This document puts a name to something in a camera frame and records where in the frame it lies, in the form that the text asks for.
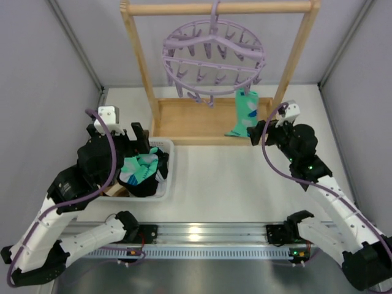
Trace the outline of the mint green sock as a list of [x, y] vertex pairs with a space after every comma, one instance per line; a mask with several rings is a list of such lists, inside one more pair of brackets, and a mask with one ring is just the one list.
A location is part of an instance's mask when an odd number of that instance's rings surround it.
[[236, 126], [225, 134], [226, 137], [247, 138], [248, 127], [256, 126], [258, 122], [258, 94], [254, 91], [246, 92], [239, 89], [236, 92]]
[[158, 172], [159, 151], [158, 147], [153, 147], [148, 154], [126, 157], [118, 181], [131, 186], [137, 186], [150, 178], [161, 182], [161, 175]]

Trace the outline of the brown striped sock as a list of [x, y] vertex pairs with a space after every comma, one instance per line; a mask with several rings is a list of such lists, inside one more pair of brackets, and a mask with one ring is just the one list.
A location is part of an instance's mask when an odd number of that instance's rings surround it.
[[129, 197], [129, 191], [119, 183], [116, 183], [110, 187], [107, 187], [103, 192], [103, 196], [106, 197]]

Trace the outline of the black white striped sock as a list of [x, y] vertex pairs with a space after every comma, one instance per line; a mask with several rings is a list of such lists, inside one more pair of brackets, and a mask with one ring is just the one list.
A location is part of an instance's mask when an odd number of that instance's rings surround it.
[[159, 163], [158, 163], [158, 172], [161, 175], [161, 182], [157, 182], [153, 180], [152, 178], [148, 179], [145, 182], [142, 182], [141, 184], [137, 186], [131, 186], [129, 184], [125, 184], [122, 182], [118, 181], [117, 177], [117, 182], [124, 186], [130, 194], [132, 194], [135, 197], [139, 198], [145, 198], [145, 197], [150, 197], [156, 194], [158, 185], [162, 182], [165, 182], [167, 177], [168, 177], [168, 160], [169, 160], [169, 154], [168, 153], [158, 153], [159, 156]]

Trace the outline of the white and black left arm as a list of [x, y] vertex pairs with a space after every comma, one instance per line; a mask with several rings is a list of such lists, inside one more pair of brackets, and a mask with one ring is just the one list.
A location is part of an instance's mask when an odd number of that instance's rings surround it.
[[58, 173], [47, 190], [42, 206], [21, 239], [1, 249], [9, 265], [11, 288], [46, 284], [59, 277], [79, 258], [111, 243], [131, 243], [140, 225], [129, 211], [120, 211], [90, 231], [62, 239], [68, 224], [111, 186], [127, 155], [147, 142], [139, 123], [137, 140], [131, 141], [117, 123], [94, 121], [87, 128], [90, 138], [77, 151], [75, 165]]

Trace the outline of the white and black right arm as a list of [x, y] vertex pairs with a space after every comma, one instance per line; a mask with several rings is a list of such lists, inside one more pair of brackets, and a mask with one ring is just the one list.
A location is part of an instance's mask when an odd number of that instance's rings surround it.
[[372, 225], [339, 187], [316, 154], [318, 140], [307, 124], [259, 121], [247, 128], [252, 145], [276, 146], [289, 160], [290, 179], [312, 196], [337, 227], [330, 230], [309, 211], [284, 222], [292, 238], [314, 243], [340, 267], [359, 291], [391, 279], [391, 238]]

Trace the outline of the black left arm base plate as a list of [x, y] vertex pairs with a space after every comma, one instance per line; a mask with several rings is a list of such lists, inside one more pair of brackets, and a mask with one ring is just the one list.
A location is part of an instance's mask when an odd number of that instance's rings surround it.
[[123, 244], [152, 244], [155, 242], [158, 233], [158, 225], [141, 224], [137, 228], [133, 228], [130, 233], [126, 233], [120, 243]]

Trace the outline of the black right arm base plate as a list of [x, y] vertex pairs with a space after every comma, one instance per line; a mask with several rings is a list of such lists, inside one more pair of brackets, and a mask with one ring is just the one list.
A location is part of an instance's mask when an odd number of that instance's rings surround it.
[[299, 236], [298, 230], [287, 224], [266, 225], [267, 242], [277, 247], [286, 244], [305, 244], [306, 240]]

